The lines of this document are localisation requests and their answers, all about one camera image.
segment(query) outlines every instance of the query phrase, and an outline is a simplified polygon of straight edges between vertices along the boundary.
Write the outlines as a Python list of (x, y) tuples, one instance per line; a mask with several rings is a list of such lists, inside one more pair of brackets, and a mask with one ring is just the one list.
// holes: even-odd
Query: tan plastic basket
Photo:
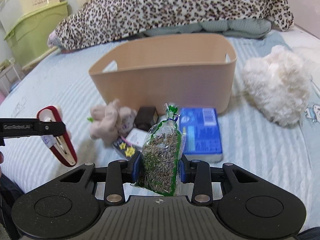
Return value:
[[(106, 72), (113, 61), (117, 70)], [(104, 55), (89, 70), (106, 102), (119, 98), (138, 110), (174, 102), (183, 107), (215, 107), (229, 103), (236, 53), (219, 34), (175, 34), (129, 41)]]

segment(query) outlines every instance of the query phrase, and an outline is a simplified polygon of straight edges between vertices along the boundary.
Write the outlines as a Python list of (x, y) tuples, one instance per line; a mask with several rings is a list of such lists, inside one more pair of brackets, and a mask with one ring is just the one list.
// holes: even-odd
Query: green plastic storage box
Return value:
[(47, 5), (22, 16), (4, 38), (15, 60), (25, 66), (46, 53), (49, 50), (49, 34), (67, 16), (66, 1)]

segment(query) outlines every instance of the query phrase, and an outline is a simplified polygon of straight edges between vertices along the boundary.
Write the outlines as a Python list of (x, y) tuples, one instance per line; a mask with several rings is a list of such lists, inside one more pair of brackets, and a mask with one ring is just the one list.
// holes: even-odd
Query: blue box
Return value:
[(222, 160), (222, 145), (215, 108), (182, 108), (179, 129), (186, 135), (183, 153), (188, 159)]

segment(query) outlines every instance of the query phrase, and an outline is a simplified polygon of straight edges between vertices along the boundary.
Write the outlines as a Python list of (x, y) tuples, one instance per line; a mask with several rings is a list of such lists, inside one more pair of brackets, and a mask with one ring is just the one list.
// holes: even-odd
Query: white fabric toy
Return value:
[(242, 74), (246, 91), (268, 120), (286, 126), (300, 119), (310, 96), (306, 61), (276, 45), (269, 55), (247, 60)]
[(113, 143), (118, 136), (127, 136), (134, 125), (137, 112), (127, 106), (120, 107), (115, 99), (108, 105), (98, 105), (90, 109), (93, 123), (90, 126), (90, 137), (101, 138), (106, 145)]

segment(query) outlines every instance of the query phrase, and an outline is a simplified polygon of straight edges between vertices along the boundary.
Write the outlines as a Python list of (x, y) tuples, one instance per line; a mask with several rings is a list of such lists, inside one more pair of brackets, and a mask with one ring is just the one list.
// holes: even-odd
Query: dark jeans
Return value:
[(320, 227), (310, 228), (298, 234), (299, 240), (320, 240)]
[(13, 203), (22, 195), (22, 190), (2, 174), (0, 177), (0, 223), (12, 240), (18, 240), (21, 237), (12, 221), (11, 209)]

